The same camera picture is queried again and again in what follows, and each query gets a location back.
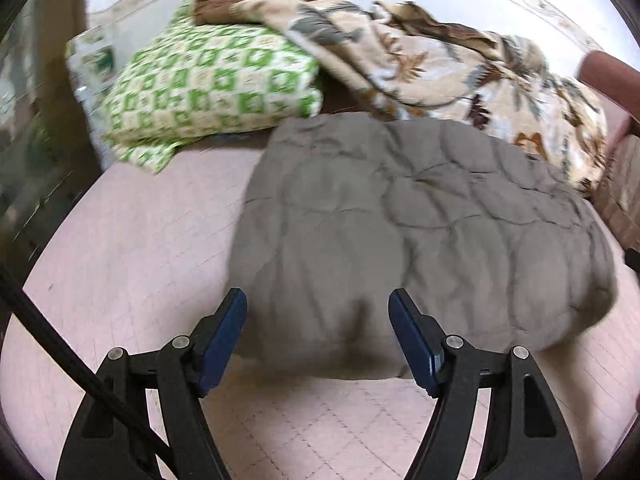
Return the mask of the pink bed sheet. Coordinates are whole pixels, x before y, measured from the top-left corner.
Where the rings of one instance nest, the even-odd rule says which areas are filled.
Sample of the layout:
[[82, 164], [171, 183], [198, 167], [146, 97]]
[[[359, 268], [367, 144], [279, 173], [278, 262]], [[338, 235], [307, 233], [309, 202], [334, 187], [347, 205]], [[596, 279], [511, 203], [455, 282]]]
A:
[[[89, 366], [115, 347], [156, 350], [216, 309], [248, 178], [265, 137], [206, 140], [160, 174], [107, 169], [66, 217], [25, 283]], [[636, 417], [639, 285], [612, 246], [618, 298], [582, 336], [536, 357], [586, 478]], [[231, 362], [203, 403], [235, 479], [399, 479], [434, 401], [403, 379], [284, 378]]]

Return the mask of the leaf pattern beige blanket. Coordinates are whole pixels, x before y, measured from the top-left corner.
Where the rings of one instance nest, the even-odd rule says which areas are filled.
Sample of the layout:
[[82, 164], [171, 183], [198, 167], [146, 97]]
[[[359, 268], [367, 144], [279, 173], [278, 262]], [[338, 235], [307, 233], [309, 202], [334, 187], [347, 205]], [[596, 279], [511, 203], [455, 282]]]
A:
[[548, 160], [585, 194], [605, 173], [600, 100], [526, 38], [442, 23], [413, 2], [195, 0], [193, 19], [268, 27], [383, 119], [464, 122]]

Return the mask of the grey quilted puffer jacket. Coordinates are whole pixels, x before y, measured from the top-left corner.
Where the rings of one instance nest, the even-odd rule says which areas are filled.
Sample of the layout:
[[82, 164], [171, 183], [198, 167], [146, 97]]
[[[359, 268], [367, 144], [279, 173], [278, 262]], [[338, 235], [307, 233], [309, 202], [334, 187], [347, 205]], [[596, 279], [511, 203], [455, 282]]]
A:
[[273, 130], [228, 283], [248, 300], [239, 356], [340, 379], [407, 373], [388, 318], [398, 288], [492, 351], [551, 347], [617, 298], [610, 245], [558, 168], [461, 122], [364, 113]]

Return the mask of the brown wooden glass door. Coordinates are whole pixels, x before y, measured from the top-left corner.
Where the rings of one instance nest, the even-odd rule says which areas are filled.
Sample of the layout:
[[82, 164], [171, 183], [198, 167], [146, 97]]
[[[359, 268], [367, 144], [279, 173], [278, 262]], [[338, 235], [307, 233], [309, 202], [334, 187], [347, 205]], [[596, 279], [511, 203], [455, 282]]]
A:
[[65, 57], [86, 0], [1, 2], [1, 255], [33, 263], [100, 174]]

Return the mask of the green white patterned pillow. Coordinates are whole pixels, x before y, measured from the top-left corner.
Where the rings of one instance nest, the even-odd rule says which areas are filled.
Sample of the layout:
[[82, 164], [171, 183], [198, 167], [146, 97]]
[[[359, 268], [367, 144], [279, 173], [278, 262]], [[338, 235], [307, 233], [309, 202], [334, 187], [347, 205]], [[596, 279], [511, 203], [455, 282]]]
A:
[[264, 26], [196, 26], [193, 3], [184, 0], [122, 67], [105, 27], [66, 44], [70, 82], [102, 169], [128, 162], [157, 174], [206, 136], [266, 130], [322, 109], [311, 56]]

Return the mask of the maroon sofa backrest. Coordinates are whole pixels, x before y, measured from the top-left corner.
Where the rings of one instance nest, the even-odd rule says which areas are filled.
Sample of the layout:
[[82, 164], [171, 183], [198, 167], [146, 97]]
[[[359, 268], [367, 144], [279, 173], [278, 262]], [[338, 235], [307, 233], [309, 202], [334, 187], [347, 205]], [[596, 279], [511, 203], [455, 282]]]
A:
[[640, 107], [638, 70], [606, 52], [591, 51], [580, 63], [577, 79], [602, 93], [638, 122]]

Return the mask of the striped floral sofa cushion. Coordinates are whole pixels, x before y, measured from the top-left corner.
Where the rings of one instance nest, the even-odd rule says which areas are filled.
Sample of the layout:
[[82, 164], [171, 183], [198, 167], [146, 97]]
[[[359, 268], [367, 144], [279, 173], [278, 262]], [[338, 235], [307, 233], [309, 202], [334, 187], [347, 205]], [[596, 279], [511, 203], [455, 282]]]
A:
[[624, 249], [639, 249], [639, 126], [613, 148], [592, 203]]

